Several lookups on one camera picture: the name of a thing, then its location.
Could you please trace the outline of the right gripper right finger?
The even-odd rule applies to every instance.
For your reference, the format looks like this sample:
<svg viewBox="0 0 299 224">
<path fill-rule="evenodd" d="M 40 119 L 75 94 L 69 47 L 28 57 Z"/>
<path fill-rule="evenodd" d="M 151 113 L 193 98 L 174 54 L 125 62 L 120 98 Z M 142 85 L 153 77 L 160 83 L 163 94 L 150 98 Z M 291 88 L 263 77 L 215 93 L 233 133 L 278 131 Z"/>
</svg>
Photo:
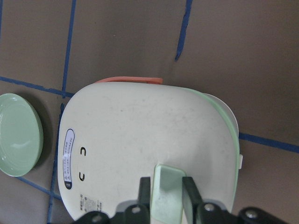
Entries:
<svg viewBox="0 0 299 224">
<path fill-rule="evenodd" d="M 182 178 L 182 203 L 188 224 L 196 224 L 198 219 L 198 207 L 203 200 L 192 177 Z"/>
</svg>

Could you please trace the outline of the green plate near left arm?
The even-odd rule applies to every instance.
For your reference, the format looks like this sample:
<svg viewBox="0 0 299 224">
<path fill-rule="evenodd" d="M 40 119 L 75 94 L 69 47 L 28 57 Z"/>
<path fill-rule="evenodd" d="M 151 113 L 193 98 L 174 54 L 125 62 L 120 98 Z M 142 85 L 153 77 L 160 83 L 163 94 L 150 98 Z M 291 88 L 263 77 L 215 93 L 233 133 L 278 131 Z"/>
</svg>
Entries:
<svg viewBox="0 0 299 224">
<path fill-rule="evenodd" d="M 12 177 L 27 174 L 43 149 L 43 127 L 35 108 L 23 97 L 0 96 L 0 170 Z"/>
</svg>

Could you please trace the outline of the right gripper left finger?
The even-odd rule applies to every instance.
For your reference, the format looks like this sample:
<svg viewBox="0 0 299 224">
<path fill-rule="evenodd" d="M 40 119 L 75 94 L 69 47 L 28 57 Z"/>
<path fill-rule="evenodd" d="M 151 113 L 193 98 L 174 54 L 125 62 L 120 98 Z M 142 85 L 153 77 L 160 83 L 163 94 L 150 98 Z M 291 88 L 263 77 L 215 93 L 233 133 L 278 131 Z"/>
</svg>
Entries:
<svg viewBox="0 0 299 224">
<path fill-rule="evenodd" d="M 138 207 L 140 208 L 142 224 L 150 224 L 150 194 L 150 177 L 141 177 L 138 191 Z"/>
</svg>

